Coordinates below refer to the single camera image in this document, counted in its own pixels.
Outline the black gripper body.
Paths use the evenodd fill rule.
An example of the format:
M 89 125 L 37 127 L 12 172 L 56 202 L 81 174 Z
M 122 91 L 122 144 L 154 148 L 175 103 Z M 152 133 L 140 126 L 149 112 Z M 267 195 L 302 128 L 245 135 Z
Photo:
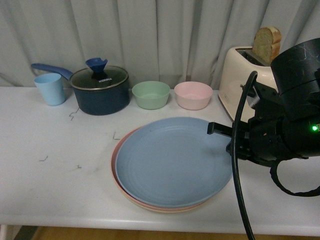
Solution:
M 255 82 L 246 101 L 254 109 L 254 117 L 238 128 L 237 157 L 270 167 L 276 160 L 307 159 L 294 152 L 285 141 L 285 108 L 277 91 Z

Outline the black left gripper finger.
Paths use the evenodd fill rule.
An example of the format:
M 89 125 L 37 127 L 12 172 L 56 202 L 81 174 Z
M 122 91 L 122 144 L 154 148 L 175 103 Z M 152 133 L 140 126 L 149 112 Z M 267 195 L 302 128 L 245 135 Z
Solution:
M 217 122 L 209 122 L 207 126 L 207 134 L 212 135 L 212 134 L 219 134 L 223 135 L 225 137 L 230 137 L 232 138 L 234 136 L 233 134 L 234 129 L 230 126 L 226 126 Z M 249 129 L 249 124 L 241 121 L 237 125 L 237 130 L 236 130 L 236 137 L 239 139 L 249 139 L 250 138 L 250 129 Z

